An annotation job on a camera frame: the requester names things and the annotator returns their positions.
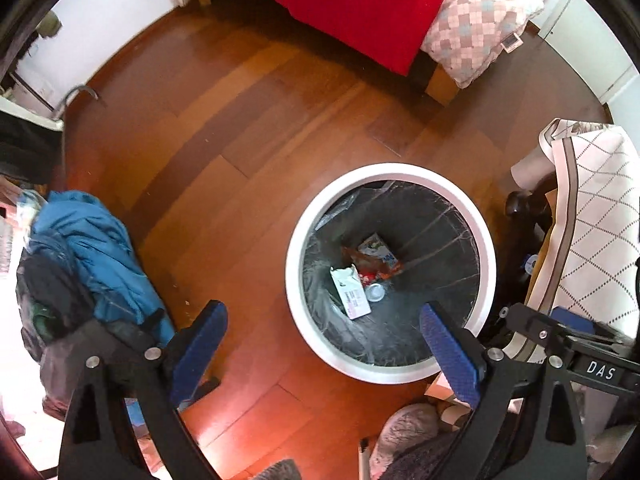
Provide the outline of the colourful snack wrapper trash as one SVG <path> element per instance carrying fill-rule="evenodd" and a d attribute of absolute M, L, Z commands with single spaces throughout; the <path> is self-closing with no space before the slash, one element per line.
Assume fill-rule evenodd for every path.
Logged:
<path fill-rule="evenodd" d="M 402 263 L 378 233 L 373 233 L 356 248 L 341 248 L 346 262 L 356 266 L 363 286 L 389 280 L 402 271 Z"/>

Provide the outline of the patterned white tablecloth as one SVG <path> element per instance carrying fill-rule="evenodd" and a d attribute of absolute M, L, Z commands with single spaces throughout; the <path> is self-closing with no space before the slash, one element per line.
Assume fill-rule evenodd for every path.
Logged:
<path fill-rule="evenodd" d="M 552 120 L 511 169 L 533 192 L 556 182 L 553 224 L 534 266 L 527 307 L 561 307 L 629 339 L 639 328 L 639 153 L 616 125 Z"/>

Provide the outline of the white round trash bin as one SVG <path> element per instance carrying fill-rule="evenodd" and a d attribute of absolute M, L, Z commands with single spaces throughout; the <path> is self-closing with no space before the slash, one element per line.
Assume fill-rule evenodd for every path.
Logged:
<path fill-rule="evenodd" d="M 327 185 L 300 216 L 285 261 L 300 336 L 334 370 L 378 385 L 438 372 L 420 331 L 424 304 L 478 335 L 496 281 L 494 243 L 469 196 L 399 162 Z"/>

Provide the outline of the blue jacket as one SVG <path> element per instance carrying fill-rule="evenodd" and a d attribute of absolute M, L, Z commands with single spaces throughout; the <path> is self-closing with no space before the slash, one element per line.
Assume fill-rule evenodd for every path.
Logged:
<path fill-rule="evenodd" d="M 46 257 L 88 289 L 94 316 L 146 328 L 160 348 L 175 335 L 163 301 L 138 263 L 126 226 L 86 192 L 51 192 L 26 250 Z"/>

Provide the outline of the white paper box trash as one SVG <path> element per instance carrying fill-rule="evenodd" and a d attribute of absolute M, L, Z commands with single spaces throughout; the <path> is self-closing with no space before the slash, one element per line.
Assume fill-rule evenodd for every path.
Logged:
<path fill-rule="evenodd" d="M 356 320 L 371 313 L 356 266 L 344 269 L 331 268 L 330 275 L 350 320 Z"/>

